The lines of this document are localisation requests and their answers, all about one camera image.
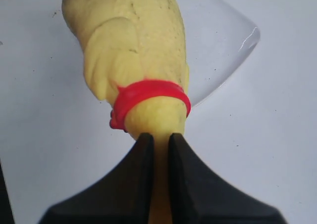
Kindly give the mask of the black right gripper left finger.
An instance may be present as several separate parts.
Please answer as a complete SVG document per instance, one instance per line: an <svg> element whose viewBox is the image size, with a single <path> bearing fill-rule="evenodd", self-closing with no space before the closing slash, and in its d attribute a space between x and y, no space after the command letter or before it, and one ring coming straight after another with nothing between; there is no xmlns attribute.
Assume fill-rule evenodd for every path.
<svg viewBox="0 0 317 224"><path fill-rule="evenodd" d="M121 162L98 182L51 206L42 224L146 224L154 176L154 140L139 136Z"/></svg>

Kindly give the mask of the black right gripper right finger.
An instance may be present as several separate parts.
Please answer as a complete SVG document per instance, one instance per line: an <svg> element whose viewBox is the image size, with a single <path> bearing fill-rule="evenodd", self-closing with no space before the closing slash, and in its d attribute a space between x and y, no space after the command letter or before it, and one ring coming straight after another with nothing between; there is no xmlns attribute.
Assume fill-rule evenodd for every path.
<svg viewBox="0 0 317 224"><path fill-rule="evenodd" d="M169 197L175 224L280 224L280 211L232 186L213 172L183 135L168 147Z"/></svg>

